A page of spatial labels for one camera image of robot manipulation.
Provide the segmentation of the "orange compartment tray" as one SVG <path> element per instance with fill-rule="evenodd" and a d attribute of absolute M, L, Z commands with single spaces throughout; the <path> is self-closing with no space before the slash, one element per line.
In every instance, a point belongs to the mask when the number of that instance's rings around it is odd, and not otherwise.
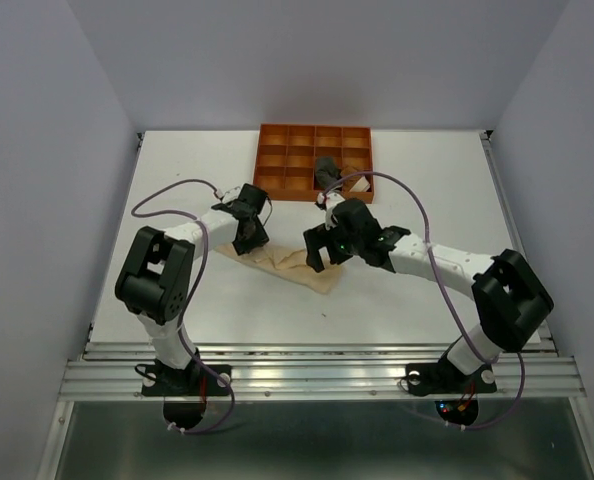
<path fill-rule="evenodd" d="M 368 127 L 263 124 L 259 129 L 253 184 L 273 201 L 313 202 L 323 191 L 315 184 L 315 159 L 331 156 L 342 170 L 362 169 L 371 190 L 343 192 L 370 203 L 374 198 L 372 131 Z"/>

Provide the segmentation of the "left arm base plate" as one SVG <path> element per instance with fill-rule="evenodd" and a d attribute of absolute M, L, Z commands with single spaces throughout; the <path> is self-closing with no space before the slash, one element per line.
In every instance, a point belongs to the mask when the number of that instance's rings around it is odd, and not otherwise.
<path fill-rule="evenodd" d="M 161 362 L 139 363 L 134 371 L 141 377 L 144 397 L 228 397 L 227 387 L 197 365 L 173 369 Z"/>

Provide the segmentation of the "brown underwear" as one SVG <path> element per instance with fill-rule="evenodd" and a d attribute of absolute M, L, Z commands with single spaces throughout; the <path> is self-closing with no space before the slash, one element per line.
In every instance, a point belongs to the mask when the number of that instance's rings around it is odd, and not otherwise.
<path fill-rule="evenodd" d="M 352 165 L 346 166 L 340 171 L 340 178 L 343 180 L 341 184 L 342 192 L 364 193 L 371 190 L 368 177 L 360 175 L 360 172 L 362 172 L 362 169 Z"/>

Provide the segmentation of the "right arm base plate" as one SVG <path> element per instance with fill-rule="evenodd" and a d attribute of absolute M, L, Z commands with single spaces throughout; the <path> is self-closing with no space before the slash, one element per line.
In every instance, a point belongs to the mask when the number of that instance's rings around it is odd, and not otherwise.
<path fill-rule="evenodd" d="M 482 366 L 474 373 L 465 375 L 450 363 L 410 363 L 406 365 L 400 383 L 409 394 L 416 397 L 469 393 L 471 387 L 474 387 L 475 393 L 495 393 L 495 379 L 487 383 L 482 378 L 484 373 L 492 374 L 493 371 Z"/>

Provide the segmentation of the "peach underwear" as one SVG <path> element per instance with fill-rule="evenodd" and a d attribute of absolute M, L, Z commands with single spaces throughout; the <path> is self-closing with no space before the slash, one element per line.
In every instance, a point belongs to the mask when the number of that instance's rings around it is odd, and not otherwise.
<path fill-rule="evenodd" d="M 252 252 L 238 255 L 232 245 L 222 245 L 215 249 L 240 264 L 264 271 L 275 277 L 302 285 L 321 294 L 329 294 L 341 280 L 344 267 L 324 263 L 324 270 L 316 272 L 306 263 L 306 250 L 293 250 L 288 247 L 267 244 Z"/>

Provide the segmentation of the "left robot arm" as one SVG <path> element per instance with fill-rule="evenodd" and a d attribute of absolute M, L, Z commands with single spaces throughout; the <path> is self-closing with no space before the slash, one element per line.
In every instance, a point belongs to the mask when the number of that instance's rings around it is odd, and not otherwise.
<path fill-rule="evenodd" d="M 140 228 L 115 284 L 115 297 L 140 321 L 155 350 L 153 363 L 135 367 L 144 396 L 197 395 L 206 388 L 209 373 L 183 323 L 208 254 L 231 246 L 241 256 L 269 241 L 260 219 L 271 204 L 268 193 L 244 184 L 225 194 L 214 189 L 213 194 L 218 203 L 201 216 L 173 209 L 141 213 L 145 201 L 131 211 L 141 219 L 177 215 L 187 220 L 166 230 Z"/>

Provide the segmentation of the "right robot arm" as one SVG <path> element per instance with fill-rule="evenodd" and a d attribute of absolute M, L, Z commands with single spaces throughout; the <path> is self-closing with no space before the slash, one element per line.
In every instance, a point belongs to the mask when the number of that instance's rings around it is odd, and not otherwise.
<path fill-rule="evenodd" d="M 406 366 L 401 383 L 413 396 L 456 394 L 470 386 L 494 391 L 492 363 L 522 351 L 554 308 L 515 250 L 487 255 L 437 245 L 427 235 L 381 226 L 363 201 L 336 193 L 319 195 L 316 205 L 325 220 L 304 233 L 306 263 L 315 272 L 358 257 L 371 267 L 432 281 L 442 296 L 456 291 L 474 302 L 478 325 L 460 326 L 459 338 L 436 362 Z"/>

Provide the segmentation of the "dark grey underwear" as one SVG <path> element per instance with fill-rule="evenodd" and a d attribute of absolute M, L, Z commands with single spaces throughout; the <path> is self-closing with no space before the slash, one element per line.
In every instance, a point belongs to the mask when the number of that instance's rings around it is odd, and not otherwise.
<path fill-rule="evenodd" d="M 315 184 L 321 190 L 333 186 L 333 190 L 340 191 L 341 186 L 335 183 L 341 178 L 341 170 L 331 156 L 321 156 L 315 159 L 314 164 Z"/>

